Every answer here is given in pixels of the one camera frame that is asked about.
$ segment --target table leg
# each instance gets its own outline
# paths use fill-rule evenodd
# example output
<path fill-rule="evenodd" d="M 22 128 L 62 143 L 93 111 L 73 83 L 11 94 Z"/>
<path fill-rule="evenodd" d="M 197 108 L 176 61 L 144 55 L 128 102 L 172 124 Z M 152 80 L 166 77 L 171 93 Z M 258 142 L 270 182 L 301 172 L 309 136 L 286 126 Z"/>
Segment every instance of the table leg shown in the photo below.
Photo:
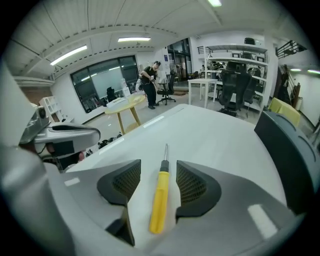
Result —
<path fill-rule="evenodd" d="M 135 121 L 136 121 L 136 122 L 137 122 L 137 124 L 140 126 L 140 125 L 141 125 L 141 123 L 140 123 L 140 120 L 139 120 L 139 117 L 138 117 L 138 115 L 137 115 L 137 112 L 136 112 L 135 107 L 130 108 L 130 110 L 131 110 L 131 113 L 132 113 L 132 115 L 133 115 L 133 117 L 134 117 Z"/>
<path fill-rule="evenodd" d="M 189 81 L 188 82 L 188 84 L 189 84 L 189 105 L 191 105 L 191 82 Z"/>
<path fill-rule="evenodd" d="M 204 108 L 207 108 L 207 104 L 208 104 L 208 91 L 209 91 L 209 83 L 206 82 L 205 83 L 205 94 L 204 94 Z"/>
<path fill-rule="evenodd" d="M 118 114 L 118 120 L 119 120 L 119 124 L 120 124 L 120 128 L 121 128 L 121 132 L 123 135 L 125 135 L 125 130 L 124 130 L 124 125 L 122 124 L 122 121 L 121 121 L 121 116 L 120 116 L 120 113 L 117 113 Z"/>
<path fill-rule="evenodd" d="M 217 81 L 214 82 L 213 103 L 216 101 L 216 93 L 217 93 Z"/>
<path fill-rule="evenodd" d="M 200 101 L 202 100 L 202 83 L 200 83 Z"/>

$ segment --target white table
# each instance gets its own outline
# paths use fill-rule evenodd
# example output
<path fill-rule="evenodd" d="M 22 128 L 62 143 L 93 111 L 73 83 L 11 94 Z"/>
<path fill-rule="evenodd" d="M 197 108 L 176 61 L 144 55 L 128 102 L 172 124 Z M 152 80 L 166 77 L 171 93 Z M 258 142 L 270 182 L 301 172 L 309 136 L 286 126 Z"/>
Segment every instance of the white table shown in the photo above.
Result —
<path fill-rule="evenodd" d="M 204 94 L 204 108 L 207 108 L 208 104 L 208 92 L 209 92 L 209 84 L 214 84 L 213 94 L 216 95 L 217 92 L 217 79 L 206 79 L 206 78 L 198 78 L 188 80 L 189 84 L 189 105 L 191 105 L 191 96 L 192 96 L 192 86 L 191 84 L 200 84 L 200 100 L 202 99 L 202 85 L 205 85 L 205 94 Z"/>
<path fill-rule="evenodd" d="M 177 160 L 251 180 L 286 205 L 276 166 L 254 128 L 249 122 L 223 113 L 179 104 L 103 147 L 68 172 L 141 159 L 141 180 L 128 202 L 128 214 L 135 247 L 145 249 L 163 237 L 149 232 L 149 222 L 166 143 L 170 180 L 165 232 L 174 228 L 176 209 L 181 204 L 176 183 Z"/>

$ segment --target dark pants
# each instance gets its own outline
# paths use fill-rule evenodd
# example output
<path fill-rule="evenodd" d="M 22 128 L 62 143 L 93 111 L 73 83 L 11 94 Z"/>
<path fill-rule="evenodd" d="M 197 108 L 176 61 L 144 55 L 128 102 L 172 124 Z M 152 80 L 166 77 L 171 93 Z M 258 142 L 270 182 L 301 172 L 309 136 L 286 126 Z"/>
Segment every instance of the dark pants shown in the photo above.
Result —
<path fill-rule="evenodd" d="M 153 83 L 147 83 L 142 86 L 144 92 L 146 93 L 146 97 L 148 98 L 149 106 L 153 106 L 156 104 L 156 96 L 157 92 Z"/>

